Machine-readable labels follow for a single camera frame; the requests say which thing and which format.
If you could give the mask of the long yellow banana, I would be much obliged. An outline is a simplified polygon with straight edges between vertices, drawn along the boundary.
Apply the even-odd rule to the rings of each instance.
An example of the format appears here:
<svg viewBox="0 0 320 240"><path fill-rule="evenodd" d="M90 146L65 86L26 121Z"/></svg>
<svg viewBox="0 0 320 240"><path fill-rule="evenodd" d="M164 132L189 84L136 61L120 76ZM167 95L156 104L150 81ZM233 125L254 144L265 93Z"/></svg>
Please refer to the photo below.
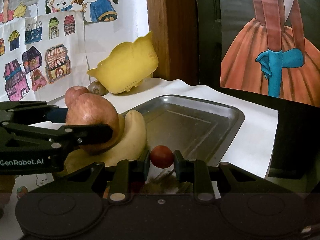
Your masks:
<svg viewBox="0 0 320 240"><path fill-rule="evenodd" d="M141 113L130 110L125 115L124 132L120 141L99 155L89 155L79 149L71 152L65 161L68 174L92 163L103 162L106 167L115 166L121 160L138 159L147 141L146 123Z"/></svg>

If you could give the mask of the red apple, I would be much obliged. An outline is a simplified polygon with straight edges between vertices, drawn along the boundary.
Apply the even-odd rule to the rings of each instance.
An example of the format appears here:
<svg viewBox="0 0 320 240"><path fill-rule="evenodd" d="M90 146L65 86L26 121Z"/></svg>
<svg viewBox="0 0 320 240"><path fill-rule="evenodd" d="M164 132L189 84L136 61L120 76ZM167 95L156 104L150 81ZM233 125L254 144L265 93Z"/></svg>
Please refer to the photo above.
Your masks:
<svg viewBox="0 0 320 240"><path fill-rule="evenodd" d="M67 89L65 93L66 107L69 108L71 104L74 103L80 95L87 93L89 93L89 90L84 86L73 86Z"/></svg>
<svg viewBox="0 0 320 240"><path fill-rule="evenodd" d="M90 155L99 154L115 144L119 134L119 118L115 107L96 94L82 94L68 108L67 125L108 125L112 128L111 140L102 144L81 146Z"/></svg>

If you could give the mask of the small orange tangerine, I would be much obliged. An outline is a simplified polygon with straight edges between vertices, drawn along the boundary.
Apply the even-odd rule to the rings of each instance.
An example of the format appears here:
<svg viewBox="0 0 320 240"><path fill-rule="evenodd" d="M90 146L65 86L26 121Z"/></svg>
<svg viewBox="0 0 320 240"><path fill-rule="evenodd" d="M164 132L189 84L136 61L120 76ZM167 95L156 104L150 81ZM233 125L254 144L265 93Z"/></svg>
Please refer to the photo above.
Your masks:
<svg viewBox="0 0 320 240"><path fill-rule="evenodd" d="M105 189L105 191L104 191L104 194L103 194L103 198L104 198L104 199L107 199L107 198L108 198L109 191L110 191L110 186L108 186L108 187Z"/></svg>

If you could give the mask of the small brown walnut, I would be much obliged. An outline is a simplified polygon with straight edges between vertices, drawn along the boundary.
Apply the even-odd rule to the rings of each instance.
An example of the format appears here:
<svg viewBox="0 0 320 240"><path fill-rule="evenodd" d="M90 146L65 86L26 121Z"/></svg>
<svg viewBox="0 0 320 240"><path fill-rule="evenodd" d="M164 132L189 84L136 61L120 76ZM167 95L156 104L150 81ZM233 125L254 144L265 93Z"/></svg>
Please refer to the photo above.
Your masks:
<svg viewBox="0 0 320 240"><path fill-rule="evenodd" d="M178 182L174 176L153 180L144 185L145 194L176 194L178 192Z"/></svg>

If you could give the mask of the short yellow banana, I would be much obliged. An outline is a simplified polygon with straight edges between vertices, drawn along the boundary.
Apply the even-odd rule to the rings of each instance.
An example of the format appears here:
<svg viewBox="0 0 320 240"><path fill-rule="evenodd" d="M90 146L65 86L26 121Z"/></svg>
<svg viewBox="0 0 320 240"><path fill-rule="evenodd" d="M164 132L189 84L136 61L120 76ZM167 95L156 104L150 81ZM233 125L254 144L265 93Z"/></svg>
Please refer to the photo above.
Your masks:
<svg viewBox="0 0 320 240"><path fill-rule="evenodd" d="M124 127L125 127L125 119L121 114L118 114L119 118L119 134L117 136L117 142L121 140L121 137L123 136L124 133Z"/></svg>

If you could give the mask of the metal baking tray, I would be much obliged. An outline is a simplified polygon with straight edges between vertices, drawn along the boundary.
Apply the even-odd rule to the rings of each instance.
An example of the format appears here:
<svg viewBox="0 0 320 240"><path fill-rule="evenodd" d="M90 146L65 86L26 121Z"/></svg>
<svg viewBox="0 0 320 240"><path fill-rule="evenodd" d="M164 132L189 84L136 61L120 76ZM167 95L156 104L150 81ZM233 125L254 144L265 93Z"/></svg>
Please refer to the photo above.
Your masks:
<svg viewBox="0 0 320 240"><path fill-rule="evenodd" d="M208 166L220 162L245 120L244 113L233 106L178 95L159 96L135 110L146 123L148 150L164 145L179 150L184 159L202 160ZM169 176L176 178L173 165L166 169L150 165L145 184ZM178 182L176 194L191 191L191 183Z"/></svg>

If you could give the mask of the colourful houses drawing paper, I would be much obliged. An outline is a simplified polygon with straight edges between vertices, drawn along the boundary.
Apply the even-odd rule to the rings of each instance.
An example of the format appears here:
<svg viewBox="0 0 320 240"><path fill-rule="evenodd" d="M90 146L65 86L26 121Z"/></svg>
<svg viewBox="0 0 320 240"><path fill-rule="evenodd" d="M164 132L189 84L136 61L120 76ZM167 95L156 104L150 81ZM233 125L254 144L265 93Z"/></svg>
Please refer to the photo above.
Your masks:
<svg viewBox="0 0 320 240"><path fill-rule="evenodd" d="M89 85L84 20L75 11L1 25L1 100L51 101Z"/></svg>

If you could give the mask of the small kiwi beside bowl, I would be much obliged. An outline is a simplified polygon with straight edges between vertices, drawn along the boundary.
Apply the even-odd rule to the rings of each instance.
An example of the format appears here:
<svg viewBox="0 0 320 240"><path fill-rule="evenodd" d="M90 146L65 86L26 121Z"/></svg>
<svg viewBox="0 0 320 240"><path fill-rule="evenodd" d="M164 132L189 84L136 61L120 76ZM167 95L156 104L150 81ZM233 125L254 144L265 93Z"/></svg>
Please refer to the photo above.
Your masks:
<svg viewBox="0 0 320 240"><path fill-rule="evenodd" d="M90 93L97 94L99 96L103 96L108 93L108 90L98 80L95 80L92 83L90 83L87 89Z"/></svg>

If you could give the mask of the yellow plastic colander bowl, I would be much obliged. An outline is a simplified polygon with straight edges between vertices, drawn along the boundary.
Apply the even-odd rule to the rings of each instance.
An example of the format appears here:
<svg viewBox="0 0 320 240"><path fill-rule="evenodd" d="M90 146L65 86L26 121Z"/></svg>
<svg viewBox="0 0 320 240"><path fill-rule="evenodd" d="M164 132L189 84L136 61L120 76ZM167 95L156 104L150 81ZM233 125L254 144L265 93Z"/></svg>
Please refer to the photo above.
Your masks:
<svg viewBox="0 0 320 240"><path fill-rule="evenodd" d="M87 74L98 80L110 93L120 94L137 87L158 67L158 56L152 44L152 31L134 42L118 44L97 68Z"/></svg>

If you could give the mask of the boy with fan drawing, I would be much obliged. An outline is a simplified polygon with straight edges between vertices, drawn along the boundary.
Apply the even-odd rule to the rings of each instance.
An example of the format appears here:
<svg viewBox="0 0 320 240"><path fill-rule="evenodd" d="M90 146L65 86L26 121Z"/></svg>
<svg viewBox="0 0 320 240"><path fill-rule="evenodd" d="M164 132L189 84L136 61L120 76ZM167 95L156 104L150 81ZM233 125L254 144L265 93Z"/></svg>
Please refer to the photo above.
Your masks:
<svg viewBox="0 0 320 240"><path fill-rule="evenodd" d="M1 0L1 25L38 15L39 0Z"/></svg>

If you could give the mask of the orange dress lady poster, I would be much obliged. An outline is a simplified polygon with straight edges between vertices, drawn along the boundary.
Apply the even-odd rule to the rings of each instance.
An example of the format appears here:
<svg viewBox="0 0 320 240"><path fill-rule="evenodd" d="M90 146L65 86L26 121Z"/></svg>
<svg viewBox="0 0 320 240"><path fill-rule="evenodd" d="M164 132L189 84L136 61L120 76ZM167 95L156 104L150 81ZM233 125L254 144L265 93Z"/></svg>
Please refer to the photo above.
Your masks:
<svg viewBox="0 0 320 240"><path fill-rule="evenodd" d="M319 50L298 0L252 0L254 17L222 59L220 86L319 107Z"/></svg>

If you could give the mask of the brown wooden door frame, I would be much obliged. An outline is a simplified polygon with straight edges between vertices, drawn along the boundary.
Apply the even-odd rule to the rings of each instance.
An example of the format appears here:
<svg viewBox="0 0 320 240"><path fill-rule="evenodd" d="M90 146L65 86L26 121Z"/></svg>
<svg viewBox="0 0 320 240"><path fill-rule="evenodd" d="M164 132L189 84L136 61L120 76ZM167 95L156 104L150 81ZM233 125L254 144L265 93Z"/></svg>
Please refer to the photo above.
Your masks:
<svg viewBox="0 0 320 240"><path fill-rule="evenodd" d="M159 64L155 77L199 83L196 0L147 0Z"/></svg>

